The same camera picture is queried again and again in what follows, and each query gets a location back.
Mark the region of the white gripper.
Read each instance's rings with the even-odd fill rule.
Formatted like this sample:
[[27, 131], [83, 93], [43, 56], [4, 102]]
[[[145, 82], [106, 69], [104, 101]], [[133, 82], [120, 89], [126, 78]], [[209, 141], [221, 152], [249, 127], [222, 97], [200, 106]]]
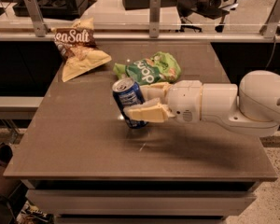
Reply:
[[158, 82], [142, 85], [140, 90], [146, 102], [124, 107], [123, 112], [129, 119], [154, 123], [173, 117], [183, 123], [201, 119], [203, 84], [199, 80], [182, 80], [173, 86], [168, 82]]

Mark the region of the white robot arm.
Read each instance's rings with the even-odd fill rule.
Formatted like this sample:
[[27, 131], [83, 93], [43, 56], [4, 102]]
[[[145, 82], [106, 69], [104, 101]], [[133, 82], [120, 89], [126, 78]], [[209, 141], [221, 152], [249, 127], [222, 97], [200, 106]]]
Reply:
[[258, 137], [270, 136], [280, 127], [280, 75], [257, 70], [238, 85], [182, 80], [145, 85], [146, 101], [123, 109], [134, 120], [181, 123], [214, 122], [221, 127]]

